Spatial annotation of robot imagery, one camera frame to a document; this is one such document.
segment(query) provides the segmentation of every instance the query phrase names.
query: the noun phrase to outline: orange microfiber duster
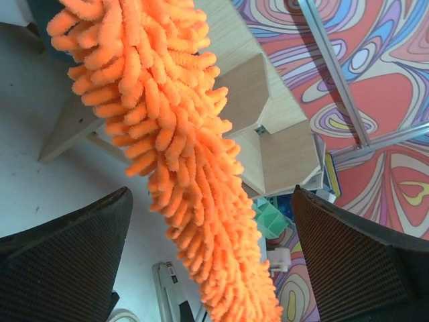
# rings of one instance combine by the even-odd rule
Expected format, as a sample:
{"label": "orange microfiber duster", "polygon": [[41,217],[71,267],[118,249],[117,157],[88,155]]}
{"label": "orange microfiber duster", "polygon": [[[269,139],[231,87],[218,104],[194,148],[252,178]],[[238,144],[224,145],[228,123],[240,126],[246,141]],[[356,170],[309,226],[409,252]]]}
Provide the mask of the orange microfiber duster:
{"label": "orange microfiber duster", "polygon": [[192,0],[60,0],[48,25],[52,45],[82,64],[73,91],[127,146],[127,176],[149,175],[152,211],[165,216],[213,321],[280,321],[282,308],[260,264],[252,201],[237,177],[239,146],[217,115],[216,56],[206,15]]}

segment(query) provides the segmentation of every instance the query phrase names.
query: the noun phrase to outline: green object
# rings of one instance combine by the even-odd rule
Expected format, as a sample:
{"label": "green object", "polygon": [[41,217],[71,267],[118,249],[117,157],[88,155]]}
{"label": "green object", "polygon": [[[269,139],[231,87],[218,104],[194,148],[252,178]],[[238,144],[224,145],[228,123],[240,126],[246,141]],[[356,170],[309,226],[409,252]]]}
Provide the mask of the green object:
{"label": "green object", "polygon": [[267,239],[279,237],[290,222],[271,202],[273,201],[260,198],[253,204],[253,210],[256,212],[257,228],[262,232],[262,236]]}

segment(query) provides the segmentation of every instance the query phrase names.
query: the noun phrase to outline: metal bar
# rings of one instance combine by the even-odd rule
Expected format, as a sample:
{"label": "metal bar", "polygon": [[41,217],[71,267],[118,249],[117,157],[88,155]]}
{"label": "metal bar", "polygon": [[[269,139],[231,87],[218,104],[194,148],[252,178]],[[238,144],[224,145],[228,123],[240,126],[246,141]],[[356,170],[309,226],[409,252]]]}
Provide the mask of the metal bar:
{"label": "metal bar", "polygon": [[399,131],[391,132],[385,134],[384,136],[379,136],[371,140],[371,145],[367,148],[361,148],[358,150],[351,150],[350,148],[338,150],[332,153],[332,156],[335,162],[347,161],[351,158],[358,158],[359,156],[364,156],[370,152],[374,152],[378,149],[385,148],[386,146],[391,146],[394,144],[402,143],[410,139],[422,136],[429,133],[429,122],[419,125],[414,125],[406,129],[401,129]]}
{"label": "metal bar", "polygon": [[317,46],[319,47],[320,53],[326,67],[338,89],[338,92],[343,100],[344,106],[349,114],[350,120],[355,128],[357,137],[361,143],[361,147],[365,148],[370,145],[370,139],[365,129],[365,125],[359,115],[359,110],[356,107],[355,100],[350,92],[350,88],[347,85],[344,74],[341,70],[341,66],[336,59],[334,50],[330,44],[328,34],[323,26],[322,19],[319,16],[317,8],[314,4],[314,0],[298,0],[301,7],[302,13],[307,21],[308,27],[312,32],[314,39],[316,40]]}

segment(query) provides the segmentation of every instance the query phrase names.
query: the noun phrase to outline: gray floor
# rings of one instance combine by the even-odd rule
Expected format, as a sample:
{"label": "gray floor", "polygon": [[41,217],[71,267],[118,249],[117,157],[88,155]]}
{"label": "gray floor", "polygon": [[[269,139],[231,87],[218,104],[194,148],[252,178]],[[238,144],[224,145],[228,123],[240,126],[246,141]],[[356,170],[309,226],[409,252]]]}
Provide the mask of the gray floor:
{"label": "gray floor", "polygon": [[174,260],[196,314],[198,289],[176,260],[166,226],[148,211],[144,178],[128,179],[124,165],[82,142],[49,164],[37,158],[62,104],[71,95],[66,68],[41,56],[25,30],[0,24],[0,237],[79,209],[121,186],[134,194],[134,209],[115,290],[119,308],[141,321],[160,321],[151,267]]}

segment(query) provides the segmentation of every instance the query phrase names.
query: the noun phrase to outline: colorful wall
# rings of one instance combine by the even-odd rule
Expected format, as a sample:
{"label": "colorful wall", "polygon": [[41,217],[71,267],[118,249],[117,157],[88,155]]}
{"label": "colorful wall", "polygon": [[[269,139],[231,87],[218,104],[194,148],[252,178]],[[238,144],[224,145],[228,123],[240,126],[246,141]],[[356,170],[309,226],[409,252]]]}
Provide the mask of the colorful wall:
{"label": "colorful wall", "polygon": [[[429,120],[429,0],[317,0],[372,138]],[[233,0],[312,129],[336,150],[353,128],[296,0]]]}
{"label": "colorful wall", "polygon": [[[297,0],[232,0],[329,150],[355,144]],[[429,0],[315,0],[351,92],[374,138],[429,121]],[[429,136],[337,164],[337,205],[429,240]],[[273,280],[283,321],[317,322],[298,235],[288,227],[271,248],[291,250]]]}

